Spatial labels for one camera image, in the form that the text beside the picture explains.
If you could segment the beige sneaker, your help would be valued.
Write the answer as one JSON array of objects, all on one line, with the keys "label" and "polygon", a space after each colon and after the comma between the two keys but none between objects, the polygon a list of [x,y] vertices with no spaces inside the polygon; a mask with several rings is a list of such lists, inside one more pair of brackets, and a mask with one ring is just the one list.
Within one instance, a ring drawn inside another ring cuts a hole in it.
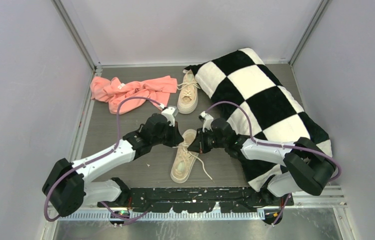
[{"label": "beige sneaker", "polygon": [[182,83],[177,85],[177,89],[180,91],[177,100],[179,112],[184,115],[192,113],[198,105],[198,91],[201,87],[191,70],[185,72]]},{"label": "beige sneaker", "polygon": [[205,163],[199,158],[199,154],[188,150],[190,144],[195,140],[196,133],[197,131],[194,129],[187,129],[182,134],[183,142],[175,146],[177,152],[170,171],[170,177],[175,183],[183,184],[188,180],[195,161],[201,163],[203,172],[211,181],[214,181],[206,171]]}]

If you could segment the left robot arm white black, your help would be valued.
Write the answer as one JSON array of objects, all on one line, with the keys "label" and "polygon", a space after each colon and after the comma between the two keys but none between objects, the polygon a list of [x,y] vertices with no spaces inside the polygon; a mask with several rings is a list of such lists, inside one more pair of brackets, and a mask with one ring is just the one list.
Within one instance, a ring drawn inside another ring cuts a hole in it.
[{"label": "left robot arm white black", "polygon": [[52,205],[59,217],[76,212],[83,205],[112,202],[117,207],[128,203],[129,194],[117,180],[96,182],[108,171],[148,154],[152,147],[176,147],[183,142],[175,120],[177,110],[169,107],[154,113],[137,130],[127,133],[114,145],[89,157],[69,162],[58,160],[50,171],[42,192],[45,209]]}]

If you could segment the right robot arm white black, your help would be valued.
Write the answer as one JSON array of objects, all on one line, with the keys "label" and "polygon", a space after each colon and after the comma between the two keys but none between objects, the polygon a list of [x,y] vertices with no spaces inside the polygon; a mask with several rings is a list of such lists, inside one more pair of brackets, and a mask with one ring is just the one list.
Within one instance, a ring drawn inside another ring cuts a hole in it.
[{"label": "right robot arm white black", "polygon": [[187,149],[205,154],[217,148],[239,160],[248,184],[261,192],[261,200],[270,206],[296,191],[319,196],[337,169],[308,138],[286,144],[260,140],[237,134],[223,118],[213,120],[208,128],[197,129]]}]

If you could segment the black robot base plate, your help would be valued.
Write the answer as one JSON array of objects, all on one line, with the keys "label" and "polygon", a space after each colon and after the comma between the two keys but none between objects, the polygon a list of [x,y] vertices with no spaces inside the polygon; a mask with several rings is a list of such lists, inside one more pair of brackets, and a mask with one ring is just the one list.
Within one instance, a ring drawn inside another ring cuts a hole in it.
[{"label": "black robot base plate", "polygon": [[126,208],[143,213],[189,214],[210,213],[219,208],[221,213],[252,213],[259,208],[279,209],[287,201],[287,195],[272,196],[251,187],[133,187],[115,201],[107,201],[111,208]]}]

